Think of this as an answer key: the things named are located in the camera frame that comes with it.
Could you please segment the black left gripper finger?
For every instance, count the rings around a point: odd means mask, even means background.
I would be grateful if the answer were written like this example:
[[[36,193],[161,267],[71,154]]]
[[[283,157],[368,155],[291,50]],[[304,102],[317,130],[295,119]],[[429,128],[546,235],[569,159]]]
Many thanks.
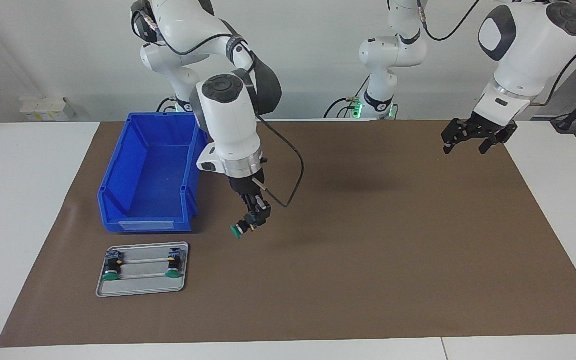
[[[481,155],[486,155],[490,148],[507,143],[513,134],[518,129],[518,125],[509,124],[505,128],[498,130],[496,132],[488,132],[486,139],[478,147],[478,151]]]
[[[443,152],[450,154],[455,146],[468,141],[467,126],[459,118],[453,118],[443,130]]]

